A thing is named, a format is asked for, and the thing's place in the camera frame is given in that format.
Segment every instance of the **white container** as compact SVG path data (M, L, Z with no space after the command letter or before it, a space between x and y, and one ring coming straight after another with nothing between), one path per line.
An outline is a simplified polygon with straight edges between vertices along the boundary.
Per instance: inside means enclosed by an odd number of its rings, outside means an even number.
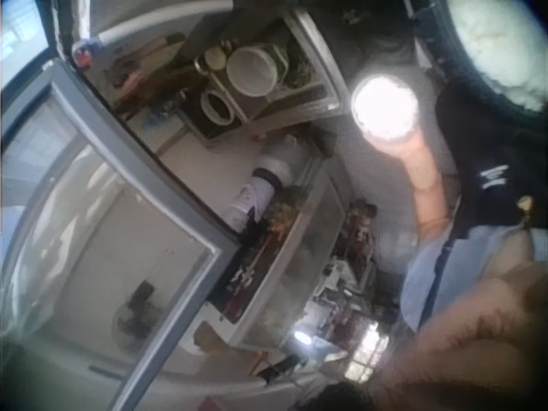
M288 58L279 47L255 45L236 50L227 62L226 74L241 94L263 97L274 90L288 68Z
M217 98L219 103L224 104L224 108L228 112L227 116L223 116L222 113L215 110L215 107L211 104L211 96ZM234 110L230 106L228 99L217 90L204 91L200 97L200 107L205 116L218 126L228 126L234 121Z
M252 177L223 213L223 220L236 232L242 233L247 227L249 212L253 210L254 220L258 223L274 197L274 192L275 189L269 182L260 177Z

